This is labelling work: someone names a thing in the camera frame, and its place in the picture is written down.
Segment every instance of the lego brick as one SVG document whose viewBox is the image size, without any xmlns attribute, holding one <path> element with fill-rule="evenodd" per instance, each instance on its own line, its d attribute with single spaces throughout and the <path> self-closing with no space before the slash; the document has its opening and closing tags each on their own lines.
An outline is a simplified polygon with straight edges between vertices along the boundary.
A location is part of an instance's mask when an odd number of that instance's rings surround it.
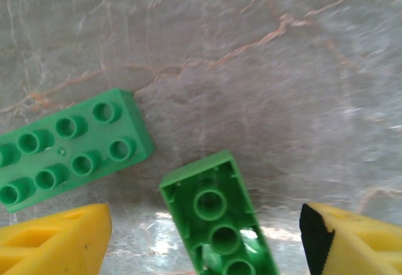
<svg viewBox="0 0 402 275">
<path fill-rule="evenodd" d="M 308 203 L 300 230 L 311 275 L 402 274 L 402 227 Z"/>
<path fill-rule="evenodd" d="M 168 173 L 160 190 L 198 275 L 278 274 L 230 152 Z"/>
<path fill-rule="evenodd" d="M 155 147 L 114 89 L 0 136 L 0 203 L 15 212 L 145 160 Z"/>
<path fill-rule="evenodd" d="M 111 232 L 106 204 L 0 228 L 0 274 L 98 275 Z"/>
</svg>

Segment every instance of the gray marble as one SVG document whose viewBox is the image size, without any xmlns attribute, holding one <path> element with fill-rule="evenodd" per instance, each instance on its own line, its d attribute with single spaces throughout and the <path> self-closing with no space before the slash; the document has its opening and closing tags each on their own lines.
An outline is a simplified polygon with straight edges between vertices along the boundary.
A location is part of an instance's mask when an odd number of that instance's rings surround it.
<svg viewBox="0 0 402 275">
<path fill-rule="evenodd" d="M 107 89 L 135 92 L 156 153 L 9 214 L 108 203 L 101 274 L 191 274 L 158 182 L 237 159 L 284 275 L 308 274 L 317 201 L 402 225 L 402 0 L 0 0 L 0 132 Z"/>
</svg>

